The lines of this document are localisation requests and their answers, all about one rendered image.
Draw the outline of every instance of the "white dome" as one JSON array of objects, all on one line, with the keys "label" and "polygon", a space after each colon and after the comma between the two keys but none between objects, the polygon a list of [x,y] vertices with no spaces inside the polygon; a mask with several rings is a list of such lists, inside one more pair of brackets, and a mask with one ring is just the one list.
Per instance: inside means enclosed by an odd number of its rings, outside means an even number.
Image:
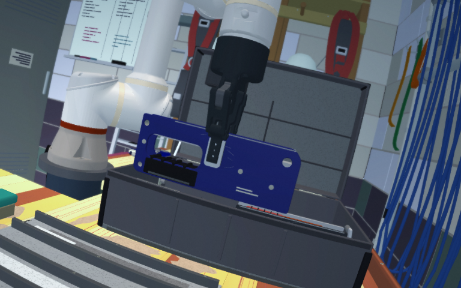
[{"label": "white dome", "polygon": [[294,54],[291,57],[289,57],[289,60],[287,60],[287,64],[305,69],[317,69],[317,65],[315,64],[315,61],[312,59],[312,57],[301,53]]}]

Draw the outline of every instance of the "blue metal plate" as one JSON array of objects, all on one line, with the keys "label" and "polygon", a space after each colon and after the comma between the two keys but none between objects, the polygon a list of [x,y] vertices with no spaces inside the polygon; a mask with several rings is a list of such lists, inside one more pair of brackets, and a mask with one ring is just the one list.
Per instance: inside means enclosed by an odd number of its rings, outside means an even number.
[{"label": "blue metal plate", "polygon": [[144,114],[133,163],[137,171],[281,213],[289,211],[301,167],[296,150],[230,134],[222,145],[218,167],[204,161],[198,167],[184,167],[188,162],[176,163],[161,155],[152,157],[157,154],[157,136],[200,146],[205,159],[209,144],[205,127]]}]

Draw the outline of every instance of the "case lid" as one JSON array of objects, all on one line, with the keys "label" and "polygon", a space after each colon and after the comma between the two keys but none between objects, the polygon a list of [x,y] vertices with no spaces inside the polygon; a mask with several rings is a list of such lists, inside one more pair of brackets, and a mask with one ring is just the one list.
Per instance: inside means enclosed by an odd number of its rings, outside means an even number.
[{"label": "case lid", "polygon": [[[209,69],[213,52],[197,48],[194,54],[181,121],[206,126],[209,91],[220,81]],[[268,61],[263,81],[248,85],[238,135],[296,149],[302,161],[296,189],[340,199],[369,89],[370,84]],[[193,151],[181,145],[179,152]]]}]

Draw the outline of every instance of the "printed notice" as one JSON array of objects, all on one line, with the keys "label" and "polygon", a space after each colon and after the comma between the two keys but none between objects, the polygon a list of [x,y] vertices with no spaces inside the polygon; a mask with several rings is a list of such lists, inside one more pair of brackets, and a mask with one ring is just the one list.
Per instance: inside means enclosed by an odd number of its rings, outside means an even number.
[{"label": "printed notice", "polygon": [[83,0],[70,55],[134,66],[151,0]]}]

